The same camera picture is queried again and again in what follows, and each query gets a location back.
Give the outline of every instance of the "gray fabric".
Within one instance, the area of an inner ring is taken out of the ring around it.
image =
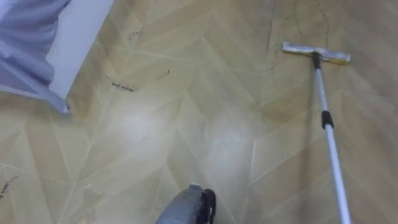
[[[67,104],[48,88],[55,71],[45,58],[69,2],[0,0],[0,84],[36,93],[62,113]]]

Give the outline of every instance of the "mop handle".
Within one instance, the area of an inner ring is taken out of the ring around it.
[[[320,54],[313,53],[313,62],[315,66],[315,78],[319,90],[319,97],[322,105],[322,127],[326,131],[326,139],[329,146],[329,155],[331,161],[331,168],[333,171],[333,178],[335,180],[337,201],[340,211],[341,224],[351,224],[349,210],[347,205],[346,192],[344,188],[343,176],[341,174],[340,162],[338,159],[338,152],[336,147],[335,135],[333,133],[333,120],[328,110],[328,103],[326,101],[325,87],[323,86],[322,70],[320,66]]]

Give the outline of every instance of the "black pole joint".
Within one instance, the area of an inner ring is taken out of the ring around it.
[[[330,112],[322,111],[322,128],[325,129],[327,124],[330,124],[332,128],[335,128],[335,124],[333,123]]]
[[[321,69],[321,54],[318,52],[312,53],[312,62],[315,69]]]

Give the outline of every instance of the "floor mop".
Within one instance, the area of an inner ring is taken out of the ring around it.
[[[284,42],[284,52],[304,54],[312,56],[315,66],[315,77],[320,91],[322,104],[322,127],[326,131],[329,145],[329,153],[333,176],[335,179],[338,205],[340,208],[341,224],[351,224],[347,199],[344,190],[343,178],[341,176],[340,163],[333,134],[333,120],[328,111],[325,89],[322,81],[321,60],[346,64],[350,56],[333,52],[323,48],[306,47],[302,45]],[[166,207],[155,224],[212,224],[216,212],[216,196],[212,190],[203,190],[198,185],[190,185],[188,189],[180,192]]]
[[[322,106],[322,128],[326,131],[326,138],[329,146],[329,155],[331,161],[331,168],[333,171],[333,178],[335,180],[337,201],[340,212],[341,224],[351,224],[349,210],[347,205],[346,192],[343,183],[343,177],[340,169],[340,162],[336,147],[335,135],[333,133],[333,120],[328,110],[328,103],[326,101],[325,87],[323,86],[321,61],[333,62],[345,65],[350,61],[350,55],[334,52],[331,50],[319,47],[307,47],[303,45],[293,44],[290,42],[283,43],[283,51],[288,53],[303,54],[312,57],[315,67],[315,78],[319,90],[319,98]]]

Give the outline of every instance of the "vacuum cleaner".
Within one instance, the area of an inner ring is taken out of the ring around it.
[[[191,184],[167,205],[155,224],[213,224],[215,215],[214,191]]]

